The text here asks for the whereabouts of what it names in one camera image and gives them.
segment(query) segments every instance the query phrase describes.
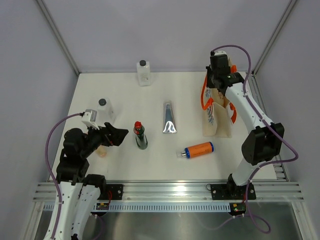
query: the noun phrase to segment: red bottle cap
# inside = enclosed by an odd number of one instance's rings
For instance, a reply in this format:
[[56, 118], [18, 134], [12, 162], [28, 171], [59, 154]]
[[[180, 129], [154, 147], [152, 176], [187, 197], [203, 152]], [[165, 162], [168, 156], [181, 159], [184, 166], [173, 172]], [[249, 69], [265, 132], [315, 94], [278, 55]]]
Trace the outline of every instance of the red bottle cap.
[[136, 121], [135, 124], [134, 124], [134, 128], [135, 128], [135, 129], [140, 129], [140, 128], [142, 128], [141, 122]]

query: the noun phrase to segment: metal floor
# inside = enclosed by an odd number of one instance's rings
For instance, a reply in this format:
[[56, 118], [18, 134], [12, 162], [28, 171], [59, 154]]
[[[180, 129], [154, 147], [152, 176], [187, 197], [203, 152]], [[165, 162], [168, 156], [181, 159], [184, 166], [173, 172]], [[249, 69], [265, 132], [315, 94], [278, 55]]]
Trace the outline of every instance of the metal floor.
[[[301, 240], [297, 221], [290, 203], [251, 203], [252, 212], [265, 218], [271, 233], [260, 233], [250, 218], [237, 218], [219, 230], [231, 216], [225, 212], [110, 212], [101, 222], [89, 217], [83, 240]], [[42, 240], [47, 231], [51, 211], [44, 211], [35, 240]]]

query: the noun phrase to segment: orange cylinder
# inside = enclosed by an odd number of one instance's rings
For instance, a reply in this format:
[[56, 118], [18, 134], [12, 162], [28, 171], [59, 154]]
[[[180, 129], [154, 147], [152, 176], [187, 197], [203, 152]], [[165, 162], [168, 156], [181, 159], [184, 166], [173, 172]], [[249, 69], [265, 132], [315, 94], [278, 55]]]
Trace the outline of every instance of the orange cylinder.
[[190, 159], [204, 154], [210, 154], [215, 150], [212, 142], [208, 141], [194, 146], [189, 146], [184, 149], [185, 156]]

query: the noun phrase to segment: gray wall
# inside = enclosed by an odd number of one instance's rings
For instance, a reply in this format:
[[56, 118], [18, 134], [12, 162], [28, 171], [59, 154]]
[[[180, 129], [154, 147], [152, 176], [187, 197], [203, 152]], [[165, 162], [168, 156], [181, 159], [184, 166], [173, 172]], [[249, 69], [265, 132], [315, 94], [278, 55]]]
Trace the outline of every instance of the gray wall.
[[77, 79], [33, 0], [2, 0], [0, 33], [0, 236], [17, 240], [36, 183], [48, 179], [47, 135], [68, 113]]
[[[287, 164], [289, 177], [300, 183], [314, 226], [320, 222], [319, 9], [318, 0], [298, 2], [256, 77], [267, 112], [299, 153]], [[283, 159], [293, 156], [282, 149]]]
[[[257, 62], [289, 0], [44, 0], [82, 72], [203, 71], [238, 44]], [[245, 55], [228, 49], [239, 69]]]

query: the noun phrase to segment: silver packet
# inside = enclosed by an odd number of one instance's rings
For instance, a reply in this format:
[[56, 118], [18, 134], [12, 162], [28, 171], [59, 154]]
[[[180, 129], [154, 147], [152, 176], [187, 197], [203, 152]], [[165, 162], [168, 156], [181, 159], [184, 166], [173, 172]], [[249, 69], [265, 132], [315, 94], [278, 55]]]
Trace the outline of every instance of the silver packet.
[[174, 111], [171, 101], [163, 104], [163, 131], [164, 134], [175, 134], [177, 132]]

